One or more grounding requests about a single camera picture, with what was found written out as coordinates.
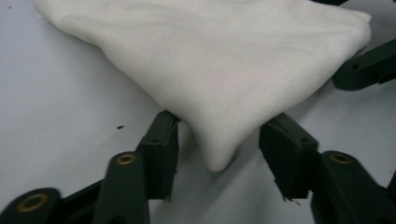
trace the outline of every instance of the gray surface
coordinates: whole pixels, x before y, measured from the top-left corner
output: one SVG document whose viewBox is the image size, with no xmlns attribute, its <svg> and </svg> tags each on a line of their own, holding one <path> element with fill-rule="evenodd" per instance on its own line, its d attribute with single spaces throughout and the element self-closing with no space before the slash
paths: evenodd
<svg viewBox="0 0 396 224">
<path fill-rule="evenodd" d="M 373 15 L 368 49 L 396 37 L 392 1 L 345 7 Z M 0 71 L 0 210 L 31 189 L 67 196 L 102 178 L 107 161 L 134 150 L 161 111 L 99 48 L 58 31 L 27 0 L 0 2 Z M 354 92 L 328 83 L 288 114 L 321 151 L 355 156 L 385 186 L 396 168 L 395 111 L 392 81 Z M 212 174 L 181 124 L 173 202 L 150 202 L 151 223 L 313 223 L 308 200 L 282 201 L 257 139 L 255 132 L 227 170 Z"/>
</svg>

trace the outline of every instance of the screw hole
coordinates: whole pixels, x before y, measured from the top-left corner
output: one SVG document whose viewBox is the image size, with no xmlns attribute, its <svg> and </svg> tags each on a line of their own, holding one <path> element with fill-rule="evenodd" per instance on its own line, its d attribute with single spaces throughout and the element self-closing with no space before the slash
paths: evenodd
<svg viewBox="0 0 396 224">
<path fill-rule="evenodd" d="M 330 157 L 333 161 L 336 161 L 338 163 L 349 164 L 352 162 L 352 160 L 348 156 L 339 153 L 334 153 Z"/>
<path fill-rule="evenodd" d="M 136 157 L 134 155 L 126 154 L 126 155 L 122 155 L 122 156 L 118 157 L 117 163 L 120 165 L 126 165 L 126 164 L 134 162 L 135 159 L 136 159 Z"/>
<path fill-rule="evenodd" d="M 18 212 L 20 213 L 27 213 L 27 212 L 33 212 L 37 208 L 43 206 L 48 199 L 47 194 L 34 194 L 27 199 L 23 200 L 19 205 L 18 205 Z"/>
</svg>

